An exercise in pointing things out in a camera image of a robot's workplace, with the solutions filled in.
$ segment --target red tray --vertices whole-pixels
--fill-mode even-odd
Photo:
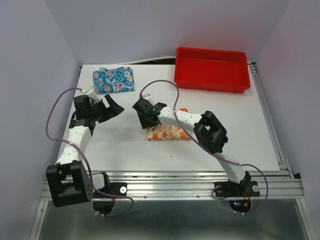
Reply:
[[[181,89],[242,94],[250,88],[246,54],[178,47],[174,82]]]

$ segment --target white wall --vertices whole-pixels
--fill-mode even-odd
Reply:
[[[281,145],[320,236],[320,1],[291,0],[257,62]]]
[[[0,33],[0,239],[23,240],[59,151],[46,139],[47,115],[76,85],[79,65],[43,0],[2,1]],[[52,135],[63,135],[70,97],[54,113]]]
[[[113,64],[182,47],[256,61],[289,0],[45,0],[76,59]]]

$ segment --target white table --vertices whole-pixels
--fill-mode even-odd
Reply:
[[[78,88],[93,85],[93,71],[100,67],[114,69],[120,65],[83,65]],[[93,171],[222,171],[212,158],[194,142],[187,140],[147,141],[137,113],[132,108],[140,90],[154,80],[173,81],[174,65],[124,65],[133,69],[135,91],[112,93],[122,107],[119,116],[98,124],[87,145],[87,156]],[[251,88],[244,94],[198,90],[180,90],[177,108],[193,113],[212,111],[227,130],[229,145],[241,163],[256,165],[263,171],[278,171],[277,154],[259,101],[257,88],[249,71]],[[168,83],[155,83],[146,89],[155,103],[173,106],[176,89]],[[75,108],[72,105],[70,116]],[[69,121],[64,138],[68,136]]]

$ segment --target cloth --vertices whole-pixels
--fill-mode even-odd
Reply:
[[[130,67],[106,69],[100,67],[93,72],[93,83],[99,94],[130,92],[135,90],[134,73]]]
[[[181,111],[187,112],[186,108],[180,108]],[[147,140],[190,140],[187,134],[181,129],[181,127],[159,124],[146,129]]]

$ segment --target metal floor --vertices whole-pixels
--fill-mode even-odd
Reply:
[[[252,208],[260,205],[261,202],[261,200],[254,200]],[[105,219],[95,216],[92,202],[61,208],[54,207],[50,202],[39,239],[308,239],[294,199],[268,200],[261,211],[246,216],[234,214],[223,208],[228,206],[228,201],[218,200],[141,201],[134,205],[130,213]]]

